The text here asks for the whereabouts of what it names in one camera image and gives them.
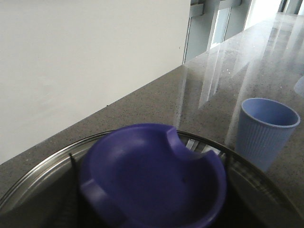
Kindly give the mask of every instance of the white wall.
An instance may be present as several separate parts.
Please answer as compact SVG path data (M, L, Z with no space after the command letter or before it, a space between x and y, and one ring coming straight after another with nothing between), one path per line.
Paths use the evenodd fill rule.
M188 0L0 0L0 163L182 62Z
M252 0L245 29L275 15L281 0Z

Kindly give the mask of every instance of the speckled countertop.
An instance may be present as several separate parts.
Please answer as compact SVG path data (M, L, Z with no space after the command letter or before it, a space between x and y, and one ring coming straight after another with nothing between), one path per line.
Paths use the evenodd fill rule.
M285 103L304 119L304 17L278 14L0 166L0 197L28 170L92 134L155 122L234 147L240 104ZM304 214L304 124L266 173Z

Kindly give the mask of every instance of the purple bowl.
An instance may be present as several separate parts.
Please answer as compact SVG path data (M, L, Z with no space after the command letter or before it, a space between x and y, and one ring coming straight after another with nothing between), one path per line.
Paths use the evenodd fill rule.
M98 215L120 228L202 228L226 196L219 157L192 152L169 125L113 131L85 156L80 190Z

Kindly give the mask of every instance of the cup rim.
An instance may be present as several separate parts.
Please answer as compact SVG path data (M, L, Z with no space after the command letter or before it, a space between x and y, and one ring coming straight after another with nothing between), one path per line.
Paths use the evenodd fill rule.
M297 116L297 119L298 119L298 120L297 120L296 123L294 123L294 124L292 124L292 125L277 125L277 124L267 123L267 122L265 122L265 121L259 120L259 119L255 118L255 117L253 117L252 115L250 115L250 114L244 109L244 103L245 103L246 101L248 101L248 100L267 100L267 101L271 101L271 102L277 103L277 104L282 105L282 106L284 106L285 108L291 110L291 111ZM287 105L285 105L285 104L283 104L283 103L281 103L281 102L278 102L278 101L275 101L275 100L271 100L271 99L267 99L267 98L262 98L262 97L252 97L252 98L248 98L248 99L246 99L246 100L244 100L244 101L242 102L241 108L242 108L243 112L244 112L249 118L251 118L251 119L253 119L253 120L255 120L255 121L257 121L257 122L259 122L259 123L261 123L261 124L267 125L267 126L269 126L269 127L275 127L275 128L293 128L293 127L296 127L297 125L299 125L299 123L301 122L301 117L300 117L300 115L299 115L294 109L292 109L291 107L289 107L289 106L287 106Z

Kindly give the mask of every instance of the ribbed plastic cup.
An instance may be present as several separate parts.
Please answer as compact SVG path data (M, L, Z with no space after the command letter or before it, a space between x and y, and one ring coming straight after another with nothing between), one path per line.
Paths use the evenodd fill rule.
M301 119L290 107L265 98L242 103L236 152L267 171Z

